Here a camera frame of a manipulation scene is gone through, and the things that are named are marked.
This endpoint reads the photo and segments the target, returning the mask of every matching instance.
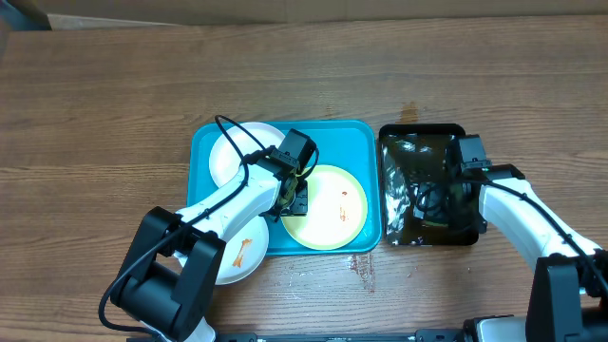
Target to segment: wooden table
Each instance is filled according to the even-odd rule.
[[[100,296],[142,216],[185,204],[192,136],[217,114],[461,124],[606,246],[607,95],[604,16],[12,33],[0,340],[124,340],[99,323]],[[217,288],[208,319],[264,334],[459,327],[525,314],[531,281],[490,227],[470,248],[269,258]]]

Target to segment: black plastic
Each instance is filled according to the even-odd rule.
[[[177,229],[180,218],[159,207],[152,209],[143,218],[119,274],[157,244],[164,232]],[[226,246],[214,233],[198,234],[196,240],[188,250],[180,250],[188,255],[180,275],[160,265],[153,255],[116,287],[110,295],[112,303],[165,336],[185,340],[207,312]]]
[[[296,190],[294,202],[281,212],[281,216],[306,216],[308,213],[308,186]]]
[[[257,342],[254,333],[221,333],[216,336],[215,342]]]
[[[464,137],[465,135],[465,130],[455,123],[389,124],[383,126],[380,129],[379,156],[381,171],[379,179],[380,188],[382,192],[381,199],[383,199],[381,200],[382,222],[385,232],[385,238],[387,239],[387,242],[389,244],[471,245],[478,240],[479,232],[484,231],[483,228],[485,228],[485,222],[482,219],[477,219],[477,216],[479,215],[477,213],[473,213],[474,210],[470,210],[472,214],[469,218],[466,218],[466,220],[455,219],[450,222],[449,216],[442,214],[444,212],[441,210],[434,209],[426,210],[426,212],[423,212],[419,210],[415,205],[406,204],[407,206],[411,206],[406,209],[404,214],[400,214],[401,216],[403,216],[404,223],[401,224],[399,222],[395,226],[395,220],[393,220],[392,223],[389,224],[389,216],[393,215],[393,213],[390,213],[388,209],[387,200],[389,199],[387,194],[389,193],[389,191],[394,190],[394,188],[397,186],[396,183],[391,183],[392,180],[389,177],[389,172],[396,169],[397,163],[407,164],[408,158],[410,156],[415,157],[416,160],[413,162],[415,162],[416,165],[421,165],[421,167],[426,168],[424,170],[426,171],[426,173],[415,174],[414,176],[417,177],[417,179],[412,178],[409,183],[419,184],[417,185],[419,186],[419,188],[416,191],[418,191],[417,194],[421,194],[423,193],[425,187],[423,181],[428,181],[428,177],[441,179],[442,177],[444,177],[443,175],[448,176],[446,170],[444,169],[445,164],[447,162],[446,159],[448,158],[447,148],[449,147],[451,142],[455,141],[455,138]],[[443,139],[443,137],[445,137],[446,141],[441,142],[444,144],[443,150],[441,150],[444,155],[437,155],[438,157],[432,157],[425,156],[423,154],[414,155],[413,153],[400,153],[399,155],[395,155],[395,157],[391,156],[391,158],[393,158],[395,161],[394,165],[390,165],[391,161],[388,160],[387,156],[385,155],[385,147],[388,147],[387,143],[389,143],[390,140],[399,138],[409,139],[409,137],[420,137],[420,139],[428,139],[432,137],[438,137],[439,139]],[[404,191],[405,195],[402,196],[409,196],[409,193],[406,191]],[[429,207],[433,207],[434,202],[432,196],[435,195],[436,194],[429,195]],[[390,197],[395,199],[394,194],[390,194]],[[437,224],[426,224],[426,222],[430,221]],[[466,225],[460,226],[461,223],[464,221],[466,221]]]
[[[523,173],[512,164],[493,165],[486,168],[485,176],[489,181],[496,181],[508,178],[525,180]]]
[[[579,274],[563,256],[539,257],[525,320],[529,341],[564,341],[582,333]]]
[[[417,342],[453,342],[462,329],[421,329],[416,332]]]
[[[298,174],[304,171],[315,149],[316,143],[313,142],[311,137],[295,129],[290,129],[287,132],[285,139],[283,139],[283,142],[278,147],[279,151],[298,161]]]
[[[410,342],[414,333],[342,333],[270,335],[258,338],[266,342]]]
[[[579,287],[588,281],[585,265],[579,256],[552,255],[537,260],[525,320],[528,341],[608,341],[606,308],[584,310],[580,306]]]
[[[458,174],[462,174],[467,169],[492,165],[492,161],[485,156],[484,145],[479,135],[468,135],[455,140],[449,148],[446,159],[448,163],[458,165]]]
[[[156,337],[127,337],[126,342],[164,342]]]

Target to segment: black cable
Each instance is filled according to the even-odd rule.
[[[432,193],[433,191],[438,191],[438,190],[442,190],[440,197],[445,198],[445,194],[447,192],[447,186],[443,186],[442,184],[433,184],[428,189],[421,192],[420,195],[415,197],[414,206],[425,214],[429,211],[433,211],[433,210],[439,208],[440,206],[443,205],[443,203],[440,200],[438,200],[433,205],[428,206],[428,203],[430,202],[430,193]],[[426,197],[428,197],[428,198],[427,198],[427,201],[425,202],[425,207],[422,207],[421,201]]]
[[[216,124],[218,125],[219,130],[221,131],[221,133],[226,137],[226,140],[228,140],[228,143],[230,143],[235,150],[237,151],[238,157],[243,160],[243,154],[242,152],[240,152],[240,150],[238,149],[237,144],[232,140],[232,138],[230,137],[230,135],[228,134],[228,132],[226,132],[226,129],[222,126],[221,122],[219,121],[219,119],[223,119],[233,125],[235,125],[236,127],[240,128],[243,132],[245,132],[249,137],[251,137],[257,144],[259,144],[262,149],[264,149],[264,146],[261,144],[261,142],[259,142],[258,139],[256,139],[256,137],[254,137],[247,129],[243,128],[240,124],[232,121],[229,118],[226,118],[222,115],[217,115],[216,116]],[[154,336],[155,338],[159,338],[160,334],[156,331],[153,331],[152,329],[146,328],[146,327],[134,327],[134,326],[125,326],[125,325],[120,325],[120,324],[114,324],[111,323],[110,321],[107,320],[107,318],[105,317],[105,305],[107,304],[107,300],[110,297],[110,294],[114,291],[114,289],[116,288],[116,286],[122,282],[130,273],[131,271],[133,271],[139,264],[141,264],[145,259],[147,259],[148,257],[150,257],[153,254],[156,254],[160,249],[162,249],[164,246],[166,246],[172,239],[174,239],[175,237],[178,237],[182,232],[184,232],[187,229],[192,228],[193,225],[195,225],[197,222],[199,222],[202,219],[205,219],[206,217],[208,217],[209,215],[211,215],[213,212],[215,212],[216,210],[218,210],[221,206],[223,206],[224,204],[226,204],[228,201],[230,201],[231,199],[233,199],[236,195],[238,195],[238,193],[245,188],[245,186],[247,185],[247,180],[249,179],[249,167],[247,166],[247,163],[244,162],[243,163],[243,168],[245,170],[245,177],[243,179],[243,181],[240,183],[240,185],[238,186],[238,188],[233,191],[230,195],[226,196],[224,199],[222,199],[221,201],[219,201],[218,203],[216,203],[215,205],[213,205],[211,208],[206,209],[202,214],[196,216],[195,218],[187,221],[186,223],[184,223],[183,225],[181,225],[178,229],[176,229],[175,231],[173,231],[171,234],[169,234],[168,236],[164,237],[163,239],[161,239],[156,245],[154,245],[154,247],[150,248],[147,252],[145,252],[142,256],[140,256],[137,260],[135,260],[135,262],[133,262],[131,264],[131,266],[129,266],[126,270],[124,270],[124,272],[122,272],[111,284],[110,286],[107,287],[107,290],[105,290],[104,295],[102,295],[102,299],[100,300],[99,303],[99,309],[98,309],[98,316],[99,316],[99,320],[102,322],[102,324],[114,331],[118,331],[118,332],[128,332],[128,333],[147,333],[150,334],[152,336]]]
[[[316,166],[316,164],[319,162],[319,148],[315,147],[314,148],[314,163],[313,166],[311,166],[310,169],[308,169],[308,171],[306,171],[305,173],[303,173],[300,177],[297,178],[297,181],[304,181],[305,179],[307,179],[312,172],[314,171],[314,167]]]
[[[561,236],[561,238],[563,238],[563,240],[575,252],[577,252],[580,255],[580,257],[582,257],[585,260],[585,262],[587,263],[587,266],[589,266],[589,268],[593,272],[594,276],[598,279],[600,288],[604,292],[604,297],[608,298],[608,283],[606,282],[606,279],[604,279],[601,271],[598,270],[598,268],[596,267],[596,265],[593,263],[593,259],[590,258],[582,250],[582,248],[580,248],[578,246],[578,244],[572,239],[572,237],[570,235],[568,235],[563,230],[563,228],[561,228],[561,226],[555,221],[555,219],[546,210],[544,210],[544,208],[542,208],[542,206],[540,204],[538,204],[535,201],[533,201],[532,199],[530,199],[526,194],[520,193],[518,191],[515,191],[515,190],[509,188],[508,186],[504,186],[504,185],[495,183],[495,182],[493,182],[491,180],[457,180],[456,182],[457,183],[470,183],[470,184],[480,184],[480,185],[492,186],[492,187],[495,187],[497,189],[503,190],[503,191],[505,191],[505,192],[513,195],[513,196],[516,196],[520,200],[523,200],[523,201],[527,202],[528,204],[530,204],[534,209],[536,209],[549,222],[549,224],[551,224],[551,226],[553,226],[553,229],[555,229],[558,232],[558,234]]]
[[[254,135],[253,135],[253,134],[251,134],[251,133],[250,133],[250,132],[249,132],[247,129],[243,128],[243,126],[241,126],[239,123],[237,123],[236,121],[234,121],[234,120],[232,120],[232,119],[230,119],[230,118],[228,118],[228,117],[225,117],[225,116],[223,116],[223,115],[216,115],[216,124],[218,124],[219,130],[220,130],[220,131],[221,131],[221,133],[222,133],[222,134],[223,134],[223,135],[226,137],[226,139],[228,140],[228,142],[230,142],[230,144],[231,144],[231,145],[232,145],[232,146],[235,148],[235,150],[236,150],[236,151],[237,151],[237,153],[238,153],[238,156],[239,156],[241,159],[243,159],[243,156],[242,156],[242,154],[241,154],[241,153],[239,153],[239,152],[240,152],[240,150],[238,149],[237,145],[236,145],[236,144],[235,144],[235,142],[232,140],[232,138],[230,138],[230,136],[228,135],[228,133],[226,133],[226,130],[224,129],[224,127],[223,127],[223,126],[221,125],[221,123],[219,122],[219,119],[223,119],[223,120],[227,121],[228,123],[233,124],[233,125],[235,125],[236,127],[240,128],[240,130],[242,130],[243,132],[245,132],[245,133],[246,133],[246,134],[249,136],[249,138],[253,139],[253,140],[254,140],[254,142],[256,142],[256,143],[259,145],[259,147],[261,147],[261,148],[262,148],[262,150],[266,149],[266,147],[264,147],[264,145],[263,145],[261,142],[259,142],[259,140],[258,140],[256,137],[254,137]]]

